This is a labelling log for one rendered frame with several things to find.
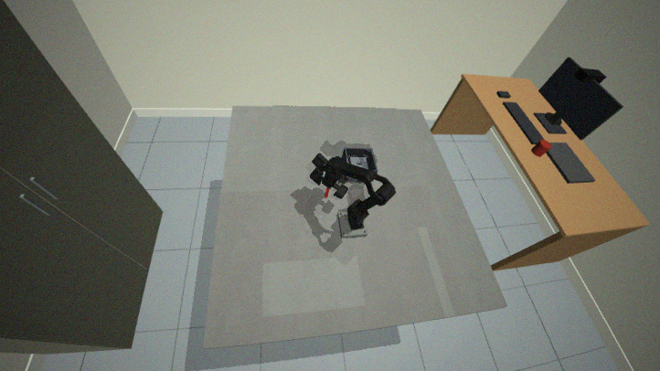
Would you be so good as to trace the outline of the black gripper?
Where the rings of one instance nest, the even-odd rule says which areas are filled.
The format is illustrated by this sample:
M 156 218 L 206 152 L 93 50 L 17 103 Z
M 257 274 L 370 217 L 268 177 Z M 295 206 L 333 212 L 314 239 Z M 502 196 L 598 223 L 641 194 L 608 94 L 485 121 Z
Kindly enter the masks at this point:
M 327 186 L 329 189 L 333 187 L 336 189 L 336 192 L 333 194 L 333 196 L 336 196 L 340 199 L 343 198 L 343 196 L 346 194 L 348 188 L 345 185 L 338 185 L 335 181 L 334 182 L 329 182 L 323 177 L 323 172 L 320 171 L 317 167 L 313 170 L 313 172 L 310 174 L 310 178 L 315 181 L 318 185 L 322 184 Z M 324 181 L 323 181 L 324 180 Z

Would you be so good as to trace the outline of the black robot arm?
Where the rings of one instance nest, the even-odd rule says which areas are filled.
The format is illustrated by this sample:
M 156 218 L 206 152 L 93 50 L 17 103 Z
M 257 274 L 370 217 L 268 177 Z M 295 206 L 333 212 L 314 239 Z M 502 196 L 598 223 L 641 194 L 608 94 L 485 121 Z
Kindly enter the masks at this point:
M 322 172 L 325 171 L 325 179 L 329 182 L 338 181 L 343 175 L 362 181 L 367 186 L 369 198 L 363 202 L 356 200 L 348 209 L 348 222 L 351 230 L 364 228 L 363 221 L 369 216 L 368 210 L 376 205 L 385 206 L 388 201 L 396 195 L 395 186 L 374 170 L 362 168 L 353 164 L 348 164 L 345 159 L 336 156 L 329 161 L 322 155 L 317 154 L 312 163 Z M 373 180 L 381 182 L 383 185 L 375 192 L 371 182 Z M 335 182 L 336 182 L 335 181 Z

